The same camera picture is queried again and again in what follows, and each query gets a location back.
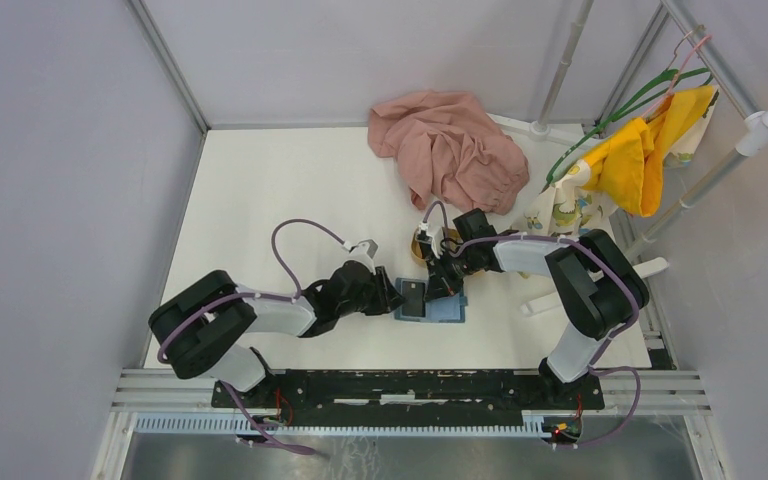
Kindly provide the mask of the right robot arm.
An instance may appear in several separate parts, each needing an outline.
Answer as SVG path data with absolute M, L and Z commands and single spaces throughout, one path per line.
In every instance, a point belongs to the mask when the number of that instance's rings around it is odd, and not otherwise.
M 506 230 L 499 232 L 480 209 L 454 220 L 457 238 L 422 221 L 414 234 L 428 272 L 426 300 L 462 291 L 479 272 L 517 273 L 552 280 L 568 319 L 560 340 L 539 367 L 537 392 L 551 408 L 578 393 L 613 339 L 630 328 L 648 304 L 643 279 L 604 230 L 576 239 Z

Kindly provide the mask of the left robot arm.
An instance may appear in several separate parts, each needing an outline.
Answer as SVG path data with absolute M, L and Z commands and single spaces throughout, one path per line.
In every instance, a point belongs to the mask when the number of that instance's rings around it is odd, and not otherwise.
M 148 326 L 159 344 L 159 362 L 171 366 L 178 378 L 225 382 L 257 408 L 272 399 L 274 381 L 261 355 L 239 345 L 244 334 L 311 338 L 330 332 L 345 316 L 380 316 L 404 302 L 383 267 L 356 260 L 346 261 L 297 298 L 246 288 L 226 271 L 214 270 L 158 307 Z

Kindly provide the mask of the dark grey credit card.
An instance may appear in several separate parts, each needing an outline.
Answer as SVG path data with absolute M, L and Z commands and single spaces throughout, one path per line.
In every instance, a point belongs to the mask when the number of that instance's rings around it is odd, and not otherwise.
M 404 303 L 400 307 L 399 317 L 410 321 L 419 321 L 426 316 L 427 285 L 424 281 L 403 279 L 400 284 L 400 292 Z

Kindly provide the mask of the blue card holder wallet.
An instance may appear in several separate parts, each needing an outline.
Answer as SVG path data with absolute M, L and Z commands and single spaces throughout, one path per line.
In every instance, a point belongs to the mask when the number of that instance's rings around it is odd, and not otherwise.
M 408 278 L 397 278 L 395 281 L 395 286 L 399 292 L 400 292 L 400 284 L 403 279 L 408 279 Z M 468 305 L 467 297 L 463 293 L 458 293 L 453 297 L 426 302 L 426 316 L 423 319 L 420 319 L 419 321 L 410 321 L 407 319 L 401 319 L 399 317 L 400 307 L 393 312 L 393 317 L 399 321 L 416 322 L 416 323 L 430 323 L 430 324 L 464 323 L 466 321 L 467 305 Z

